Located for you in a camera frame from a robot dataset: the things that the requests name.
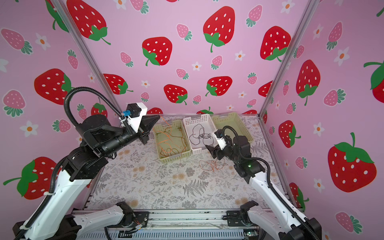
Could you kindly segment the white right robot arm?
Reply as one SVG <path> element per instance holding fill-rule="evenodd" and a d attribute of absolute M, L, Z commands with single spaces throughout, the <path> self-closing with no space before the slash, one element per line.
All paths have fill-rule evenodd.
<path fill-rule="evenodd" d="M 241 207 L 244 222 L 255 224 L 274 240 L 319 240 L 320 223 L 309 219 L 298 210 L 271 181 L 271 167 L 262 158 L 252 157 L 251 147 L 245 136 L 234 128 L 224 126 L 215 132 L 217 145 L 206 146 L 214 159 L 231 160 L 234 168 L 249 186 L 254 188 L 267 203 L 273 215 L 264 213 L 255 201 Z"/>

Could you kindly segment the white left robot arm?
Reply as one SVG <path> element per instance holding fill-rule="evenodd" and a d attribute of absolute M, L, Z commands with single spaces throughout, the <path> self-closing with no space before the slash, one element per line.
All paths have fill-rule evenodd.
<path fill-rule="evenodd" d="M 110 226 L 130 228 L 132 233 L 141 226 L 135 212 L 124 202 L 87 216 L 73 216 L 68 214 L 68 210 L 119 150 L 136 140 L 142 144 L 148 142 L 160 116 L 147 115 L 147 107 L 143 103 L 133 103 L 118 114 L 121 127 L 112 126 L 103 115 L 94 115 L 78 123 L 70 103 L 73 96 L 80 92 L 92 93 L 108 106 L 111 105 L 105 96 L 89 87 L 74 88 L 65 96 L 65 113 L 81 135 L 82 143 L 54 167 L 49 190 L 34 214 L 25 222 L 14 225 L 17 240 L 75 240 Z"/>

